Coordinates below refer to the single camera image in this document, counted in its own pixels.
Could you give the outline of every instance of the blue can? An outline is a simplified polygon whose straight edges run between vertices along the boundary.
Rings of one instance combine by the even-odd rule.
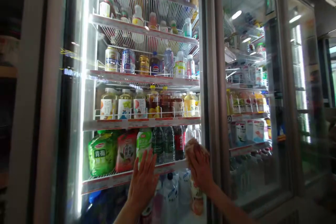
[[[131,49],[125,49],[122,52],[121,72],[135,74],[135,53]]]

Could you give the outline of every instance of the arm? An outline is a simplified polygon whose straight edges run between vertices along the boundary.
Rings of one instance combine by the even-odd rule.
[[[148,156],[147,150],[144,151],[139,170],[138,162],[139,158],[136,158],[128,198],[114,224],[136,224],[154,196],[159,176],[154,175],[156,154],[153,156],[153,149],[149,151]]]
[[[190,151],[187,153],[187,158],[189,160],[191,176],[196,186],[211,199],[230,224],[256,223],[242,209],[237,207],[215,184],[212,178],[209,156],[203,154],[199,144],[194,146],[193,152]]]

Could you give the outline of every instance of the refrigerator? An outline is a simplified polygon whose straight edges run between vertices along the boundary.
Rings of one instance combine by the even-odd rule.
[[[328,170],[305,154],[325,148],[320,79],[307,82],[319,64],[308,4],[25,0],[33,4],[23,14],[29,56],[19,63],[8,223],[113,223],[144,148],[160,156],[160,182],[140,222],[221,222],[194,193],[183,153],[192,136],[210,152],[216,184],[254,218],[304,196],[309,176],[321,178],[316,161]]]

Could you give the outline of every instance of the drink can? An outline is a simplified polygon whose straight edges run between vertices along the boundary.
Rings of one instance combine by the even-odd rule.
[[[113,47],[107,47],[105,50],[105,71],[117,72],[118,69],[118,50]]]
[[[149,58],[146,55],[140,55],[140,72],[142,75],[149,75]]]
[[[134,74],[135,72],[135,53],[131,49],[122,52],[121,72]]]

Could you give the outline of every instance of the ceiling light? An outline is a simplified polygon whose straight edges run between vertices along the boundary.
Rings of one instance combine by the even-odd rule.
[[[247,42],[249,40],[251,40],[251,38],[246,38],[246,39],[243,40],[243,43],[245,43],[245,42]]]
[[[295,21],[298,20],[300,17],[301,17],[301,15],[297,15],[297,16],[293,17],[293,18],[289,21],[289,23],[293,23],[293,22],[295,22]]]
[[[237,11],[235,14],[233,14],[233,16],[232,16],[232,19],[236,19],[237,17],[239,17],[240,16],[240,14],[242,13],[242,11]]]

